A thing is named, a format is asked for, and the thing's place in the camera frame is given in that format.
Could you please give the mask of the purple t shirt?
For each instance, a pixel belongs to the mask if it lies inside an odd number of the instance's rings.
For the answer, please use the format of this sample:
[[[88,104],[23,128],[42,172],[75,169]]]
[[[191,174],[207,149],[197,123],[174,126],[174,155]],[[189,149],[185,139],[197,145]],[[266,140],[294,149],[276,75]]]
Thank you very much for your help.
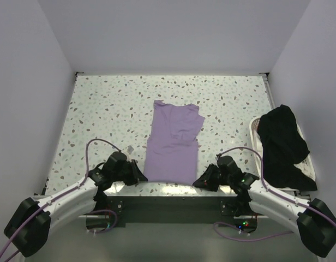
[[[154,102],[144,167],[149,181],[190,185],[196,180],[197,135],[204,120],[197,105]]]

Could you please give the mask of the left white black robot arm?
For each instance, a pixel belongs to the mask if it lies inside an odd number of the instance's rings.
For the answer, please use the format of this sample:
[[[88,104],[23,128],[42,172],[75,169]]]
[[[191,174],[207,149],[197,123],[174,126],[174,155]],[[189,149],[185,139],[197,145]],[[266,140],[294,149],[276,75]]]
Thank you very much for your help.
[[[4,234],[22,256],[30,257],[42,248],[52,232],[78,216],[106,212],[105,191],[114,182],[132,186],[147,181],[135,160],[116,151],[70,188],[39,200],[27,198],[22,201]]]

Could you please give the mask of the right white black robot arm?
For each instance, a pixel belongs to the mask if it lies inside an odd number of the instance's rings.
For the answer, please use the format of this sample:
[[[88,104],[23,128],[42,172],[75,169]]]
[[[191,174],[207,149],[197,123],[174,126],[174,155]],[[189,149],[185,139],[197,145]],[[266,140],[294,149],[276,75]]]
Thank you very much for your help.
[[[336,244],[336,217],[325,202],[301,199],[266,185],[258,176],[243,172],[230,156],[210,164],[193,186],[213,192],[230,186],[240,213],[253,211],[276,221],[298,235],[318,257],[327,257]]]

